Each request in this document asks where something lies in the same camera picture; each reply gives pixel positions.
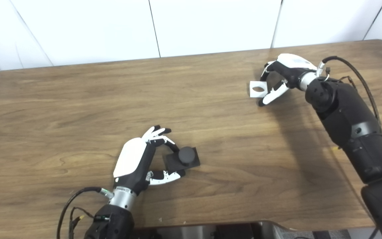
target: wooden table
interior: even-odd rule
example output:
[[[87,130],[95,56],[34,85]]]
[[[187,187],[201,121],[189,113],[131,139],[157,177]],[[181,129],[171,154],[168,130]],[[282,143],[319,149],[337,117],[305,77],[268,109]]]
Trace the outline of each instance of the wooden table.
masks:
[[[297,89],[264,108],[247,95],[280,53],[315,65],[338,55],[367,80],[382,118],[382,41],[0,72],[0,238],[53,238],[62,206],[85,186],[112,186],[122,145],[170,127],[201,166],[143,192],[136,227],[274,221],[297,230],[372,226],[362,183]],[[353,74],[331,62],[332,77]],[[366,97],[362,85],[359,92]],[[152,169],[162,169],[159,147]],[[73,205],[96,212],[106,199]],[[81,237],[91,223],[80,222]]]

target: robotic hand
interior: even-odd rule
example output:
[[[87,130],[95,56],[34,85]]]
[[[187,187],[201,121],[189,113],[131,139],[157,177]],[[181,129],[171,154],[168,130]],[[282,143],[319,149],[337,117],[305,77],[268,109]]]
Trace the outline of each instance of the robotic hand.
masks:
[[[185,175],[184,170],[149,171],[156,147],[165,144],[174,153],[179,152],[178,146],[163,135],[170,132],[171,129],[156,125],[141,138],[131,139],[123,145],[113,172],[114,190],[101,190],[109,202],[95,214],[85,239],[129,238],[134,227],[130,211],[135,198],[149,185],[169,183]]]
[[[329,73],[326,77],[320,76],[330,60],[345,63],[358,76],[367,90],[374,114],[353,86],[330,78]],[[267,76],[272,71],[284,79],[269,91]],[[264,91],[256,92],[254,87]],[[265,65],[260,82],[250,82],[250,97],[261,98],[258,105],[265,106],[289,88],[305,91],[306,101],[316,111],[331,140],[346,153],[366,185],[361,191],[362,198],[382,233],[382,128],[365,80],[355,67],[338,56],[327,57],[315,67],[300,56],[280,54],[277,60]]]
[[[200,166],[196,148],[178,146],[163,134],[171,129],[151,127],[141,138],[134,138],[123,145],[113,171],[113,192],[100,187],[86,187],[67,201],[60,215],[56,238],[60,239],[63,219],[70,203],[83,192],[98,192],[109,201],[93,216],[83,208],[73,207],[70,212],[69,239],[73,239],[73,230],[82,217],[73,220],[75,209],[82,210],[94,221],[85,233],[85,239],[126,239],[134,227],[131,209],[135,198],[148,186],[160,185],[177,180],[185,175],[185,169]],[[149,171],[156,147],[167,145],[173,153],[164,157],[167,170]]]

